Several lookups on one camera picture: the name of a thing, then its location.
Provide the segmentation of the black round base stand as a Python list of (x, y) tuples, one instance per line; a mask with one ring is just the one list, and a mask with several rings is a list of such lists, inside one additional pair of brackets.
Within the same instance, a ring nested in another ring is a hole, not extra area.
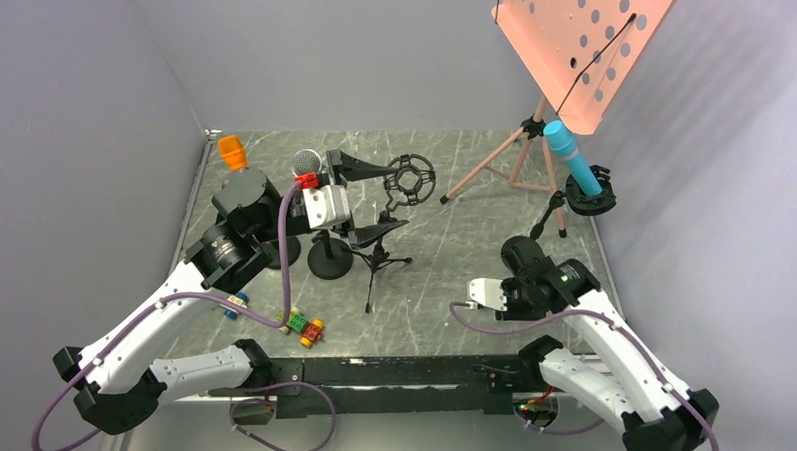
[(322, 280), (336, 280), (352, 269), (353, 254), (346, 242), (332, 238), (326, 230), (320, 231), (311, 241), (306, 261), (313, 275)]

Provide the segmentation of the silver mesh black microphone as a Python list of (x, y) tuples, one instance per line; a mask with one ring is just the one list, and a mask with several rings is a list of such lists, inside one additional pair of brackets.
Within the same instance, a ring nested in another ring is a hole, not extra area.
[(318, 174), (323, 171), (323, 162), (320, 154), (310, 148), (298, 150), (291, 162), (291, 173), (295, 178), (308, 174)]

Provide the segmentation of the tripod shock mount stand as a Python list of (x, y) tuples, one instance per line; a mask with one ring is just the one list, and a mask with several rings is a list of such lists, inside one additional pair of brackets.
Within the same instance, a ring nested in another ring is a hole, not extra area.
[(436, 187), (436, 172), (431, 162), (419, 154), (404, 154), (394, 158), (388, 165), (395, 172), (383, 177), (383, 189), (387, 202), (379, 213), (376, 222), (378, 231), (374, 238), (368, 238), (364, 244), (352, 246), (350, 255), (360, 257), (370, 272), (365, 313), (371, 312), (371, 296), (375, 276), (378, 271), (393, 263), (410, 264), (411, 257), (391, 257), (383, 247), (383, 238), (391, 231), (409, 224), (408, 220), (399, 220), (393, 212), (399, 207), (411, 208), (426, 202)]

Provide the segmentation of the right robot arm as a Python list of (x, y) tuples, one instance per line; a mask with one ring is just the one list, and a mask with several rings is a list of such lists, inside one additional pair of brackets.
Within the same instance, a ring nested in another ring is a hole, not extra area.
[(718, 449), (717, 398), (691, 388), (654, 356), (584, 264), (555, 264), (530, 237), (508, 239), (501, 258), (511, 276), (497, 284), (496, 316), (533, 325), (562, 320), (610, 371), (603, 375), (543, 335), (518, 353), (526, 388), (548, 384), (570, 394), (619, 432), (627, 450), (695, 450), (703, 443)]

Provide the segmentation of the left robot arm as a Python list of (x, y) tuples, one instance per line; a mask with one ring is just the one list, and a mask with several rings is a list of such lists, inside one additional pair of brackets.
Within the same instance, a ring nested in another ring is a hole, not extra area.
[(394, 225), (356, 227), (347, 185), (398, 178), (401, 160), (387, 166), (334, 149), (320, 156), (299, 151), (293, 183), (278, 190), (251, 166), (241, 147), (223, 150), (229, 171), (212, 198), (215, 223), (186, 252), (164, 283), (127, 318), (96, 342), (66, 347), (54, 364), (81, 418), (96, 431), (127, 432), (164, 404), (215, 389), (262, 392), (273, 381), (273, 364), (253, 339), (240, 339), (215, 352), (167, 359), (165, 352), (184, 327), (221, 306), (243, 316), (249, 309), (242, 289), (274, 263), (280, 266), (284, 312), (291, 309), (290, 264), (299, 236), (320, 232), (308, 261), (320, 278), (346, 274), (354, 250), (371, 245)]

